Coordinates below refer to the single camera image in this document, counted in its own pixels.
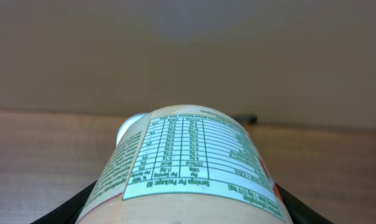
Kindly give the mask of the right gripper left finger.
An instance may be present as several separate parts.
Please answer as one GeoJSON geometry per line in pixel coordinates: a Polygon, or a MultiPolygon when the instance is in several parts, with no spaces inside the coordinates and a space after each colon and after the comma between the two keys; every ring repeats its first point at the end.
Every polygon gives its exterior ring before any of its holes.
{"type": "Polygon", "coordinates": [[[96,181],[31,224],[75,224],[96,181]]]}

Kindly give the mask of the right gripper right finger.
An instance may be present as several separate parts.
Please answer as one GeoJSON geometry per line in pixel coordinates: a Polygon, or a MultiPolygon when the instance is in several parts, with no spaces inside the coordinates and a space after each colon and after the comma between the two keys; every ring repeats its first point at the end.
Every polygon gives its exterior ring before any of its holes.
{"type": "Polygon", "coordinates": [[[294,224],[333,224],[280,185],[275,186],[294,224]]]}

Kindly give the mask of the green lid seasoning jar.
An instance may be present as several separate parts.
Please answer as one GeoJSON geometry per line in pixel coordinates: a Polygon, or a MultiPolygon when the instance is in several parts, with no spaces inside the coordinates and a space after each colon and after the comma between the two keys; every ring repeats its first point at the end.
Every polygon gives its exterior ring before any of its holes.
{"type": "Polygon", "coordinates": [[[78,223],[291,223],[261,155],[234,119],[176,105],[137,114],[78,223]]]}

